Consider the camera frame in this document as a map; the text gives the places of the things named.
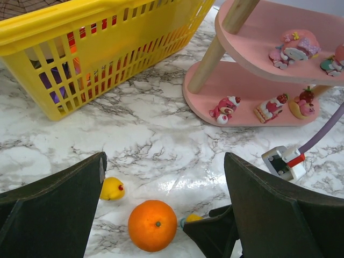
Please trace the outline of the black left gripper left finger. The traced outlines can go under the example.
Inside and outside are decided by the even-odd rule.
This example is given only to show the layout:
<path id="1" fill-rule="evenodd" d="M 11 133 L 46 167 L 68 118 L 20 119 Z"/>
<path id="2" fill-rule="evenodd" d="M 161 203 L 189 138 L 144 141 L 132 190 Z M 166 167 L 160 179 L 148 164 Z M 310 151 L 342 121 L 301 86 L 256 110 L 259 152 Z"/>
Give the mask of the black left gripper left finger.
<path id="1" fill-rule="evenodd" d="M 1 257 L 83 257 L 107 168 L 104 152 L 1 194 Z"/>

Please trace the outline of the pink bear strawberry toy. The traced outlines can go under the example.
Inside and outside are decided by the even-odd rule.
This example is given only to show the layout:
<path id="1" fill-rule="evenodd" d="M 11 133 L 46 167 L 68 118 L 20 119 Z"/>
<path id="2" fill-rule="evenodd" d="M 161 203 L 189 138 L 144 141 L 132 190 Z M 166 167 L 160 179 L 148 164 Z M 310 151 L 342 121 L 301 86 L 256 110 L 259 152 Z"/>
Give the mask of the pink bear strawberry toy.
<path id="1" fill-rule="evenodd" d="M 227 96 L 221 99 L 214 109 L 209 111 L 209 115 L 214 118 L 218 124 L 224 125 L 232 118 L 232 114 L 236 111 L 240 102 L 240 97 Z"/>

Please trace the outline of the yellow duck toy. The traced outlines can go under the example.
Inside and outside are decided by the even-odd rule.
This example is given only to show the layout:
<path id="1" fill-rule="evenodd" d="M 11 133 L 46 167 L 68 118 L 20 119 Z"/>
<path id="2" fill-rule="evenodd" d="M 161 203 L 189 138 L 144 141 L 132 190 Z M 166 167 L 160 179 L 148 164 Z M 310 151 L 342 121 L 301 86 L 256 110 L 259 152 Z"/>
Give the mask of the yellow duck toy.
<path id="1" fill-rule="evenodd" d="M 119 200 L 125 196 L 124 184 L 115 177 L 108 177 L 104 180 L 100 199 L 101 200 Z"/>

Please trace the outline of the small yellow minion toy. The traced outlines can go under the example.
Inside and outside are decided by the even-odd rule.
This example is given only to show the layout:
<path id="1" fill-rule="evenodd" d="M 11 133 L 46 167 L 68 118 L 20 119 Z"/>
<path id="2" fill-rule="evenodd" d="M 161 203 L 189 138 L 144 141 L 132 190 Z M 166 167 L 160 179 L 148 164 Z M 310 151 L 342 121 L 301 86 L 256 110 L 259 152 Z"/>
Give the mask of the small yellow minion toy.
<path id="1" fill-rule="evenodd" d="M 187 217 L 181 219 L 180 226 L 181 226 L 181 228 L 183 228 L 186 223 L 191 223 L 191 222 L 199 221 L 202 219 L 203 219 L 203 217 L 192 213 L 192 214 L 188 215 Z"/>

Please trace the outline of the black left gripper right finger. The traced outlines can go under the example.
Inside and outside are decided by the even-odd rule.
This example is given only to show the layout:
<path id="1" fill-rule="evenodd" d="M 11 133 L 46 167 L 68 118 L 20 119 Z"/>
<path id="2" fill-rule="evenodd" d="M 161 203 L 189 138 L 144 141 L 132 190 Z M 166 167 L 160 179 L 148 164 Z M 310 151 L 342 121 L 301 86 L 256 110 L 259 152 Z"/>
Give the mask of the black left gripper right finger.
<path id="1" fill-rule="evenodd" d="M 233 153 L 224 170 L 244 257 L 343 257 L 343 199 L 267 173 Z"/>

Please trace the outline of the pink bear donut toy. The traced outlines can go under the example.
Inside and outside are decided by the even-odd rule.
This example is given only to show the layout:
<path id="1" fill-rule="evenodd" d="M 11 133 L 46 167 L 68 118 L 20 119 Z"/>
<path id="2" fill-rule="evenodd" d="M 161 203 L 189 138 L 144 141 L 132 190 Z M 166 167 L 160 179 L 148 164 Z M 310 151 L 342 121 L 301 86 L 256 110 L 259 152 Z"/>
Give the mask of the pink bear donut toy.
<path id="1" fill-rule="evenodd" d="M 315 94 L 311 87 L 308 86 L 306 89 L 303 89 L 299 96 L 288 102 L 290 112 L 301 120 L 315 114 L 315 107 L 313 104 L 314 98 Z"/>

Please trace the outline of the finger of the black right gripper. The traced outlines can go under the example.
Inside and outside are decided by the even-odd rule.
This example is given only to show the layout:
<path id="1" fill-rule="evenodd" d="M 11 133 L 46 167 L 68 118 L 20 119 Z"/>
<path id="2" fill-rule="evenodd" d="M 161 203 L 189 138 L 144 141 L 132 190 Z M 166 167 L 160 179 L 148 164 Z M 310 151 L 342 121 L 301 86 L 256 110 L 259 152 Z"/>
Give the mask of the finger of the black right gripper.
<path id="1" fill-rule="evenodd" d="M 230 257 L 235 242 L 239 240 L 231 205 L 211 210 L 208 218 L 185 222 L 182 228 L 205 257 L 209 258 Z"/>

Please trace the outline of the pink round planet toy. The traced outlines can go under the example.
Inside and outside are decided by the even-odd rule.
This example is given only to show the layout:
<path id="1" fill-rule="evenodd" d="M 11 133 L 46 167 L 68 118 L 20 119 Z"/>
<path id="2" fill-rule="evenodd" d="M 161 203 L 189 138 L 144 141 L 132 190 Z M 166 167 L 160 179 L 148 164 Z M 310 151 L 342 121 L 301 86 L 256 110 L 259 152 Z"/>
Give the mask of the pink round planet toy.
<path id="1" fill-rule="evenodd" d="M 280 36 L 281 45 L 269 52 L 274 67 L 281 70 L 297 61 L 307 61 L 321 52 L 316 36 L 309 30 L 287 30 Z"/>

